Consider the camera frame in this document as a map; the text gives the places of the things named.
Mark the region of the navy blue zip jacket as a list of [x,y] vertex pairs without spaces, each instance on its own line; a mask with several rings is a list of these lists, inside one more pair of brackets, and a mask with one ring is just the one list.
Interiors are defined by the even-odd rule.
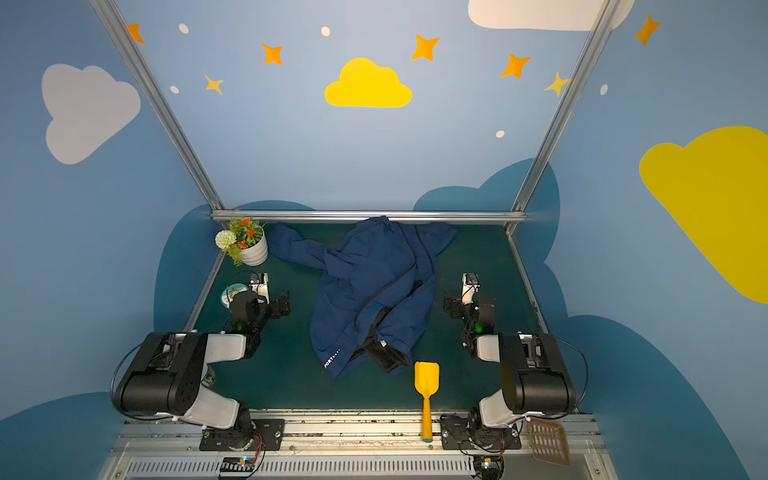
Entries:
[[390,374],[413,362],[436,295],[437,256],[456,228],[386,217],[358,223],[337,248],[276,225],[271,255],[321,271],[309,333],[326,373],[337,379],[371,360]]

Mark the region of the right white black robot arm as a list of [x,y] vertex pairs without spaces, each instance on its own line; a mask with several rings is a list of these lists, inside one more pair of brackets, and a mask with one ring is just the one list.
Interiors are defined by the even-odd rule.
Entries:
[[558,339],[549,333],[500,333],[493,299],[477,293],[446,297],[443,309],[463,323],[462,345],[474,359],[499,366],[500,387],[465,415],[440,417],[446,450],[500,454],[520,447],[520,422],[557,420],[572,413],[576,392]]

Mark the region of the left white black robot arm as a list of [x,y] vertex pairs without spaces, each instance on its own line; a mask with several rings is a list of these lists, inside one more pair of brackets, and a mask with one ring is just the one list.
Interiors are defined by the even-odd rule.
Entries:
[[253,290],[229,301],[231,328],[222,333],[153,332],[133,350],[110,384],[113,407],[136,420],[171,418],[202,428],[201,451],[276,451],[285,422],[255,420],[246,403],[203,384],[208,367],[253,357],[267,322],[291,313],[290,294],[272,301]]

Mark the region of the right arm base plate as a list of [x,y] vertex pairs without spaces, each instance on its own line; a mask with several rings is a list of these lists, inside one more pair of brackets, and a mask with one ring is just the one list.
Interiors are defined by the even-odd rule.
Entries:
[[486,427],[477,415],[443,414],[439,418],[439,426],[444,450],[478,450],[501,454],[522,448],[520,432],[516,427]]

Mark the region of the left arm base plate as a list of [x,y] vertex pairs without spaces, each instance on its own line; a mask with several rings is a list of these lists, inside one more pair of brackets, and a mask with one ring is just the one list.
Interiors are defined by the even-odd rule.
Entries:
[[237,422],[229,429],[205,428],[199,450],[203,452],[278,451],[285,429],[284,419],[256,418]]

